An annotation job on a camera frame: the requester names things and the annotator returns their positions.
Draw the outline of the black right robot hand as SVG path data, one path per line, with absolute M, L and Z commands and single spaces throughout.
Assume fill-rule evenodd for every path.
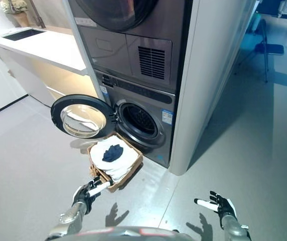
M 209 199 L 209 201 L 206 201 L 195 198 L 194 203 L 217 213 L 220 221 L 222 221 L 225 216 L 232 216 L 237 219 L 236 209 L 230 199 L 224 198 L 215 191 L 210 191 Z

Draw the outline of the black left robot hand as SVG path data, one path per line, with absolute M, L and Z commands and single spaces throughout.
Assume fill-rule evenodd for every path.
M 94 191 L 94 193 L 90 194 L 89 192 L 96 189 L 99 186 L 102 186 L 102 181 L 100 180 L 100 176 L 95 176 L 88 183 L 80 186 L 73 195 L 72 205 L 75 203 L 81 202 L 85 204 L 85 212 L 84 215 L 87 215 L 92 209 L 92 203 L 95 199 L 101 195 L 101 191 Z

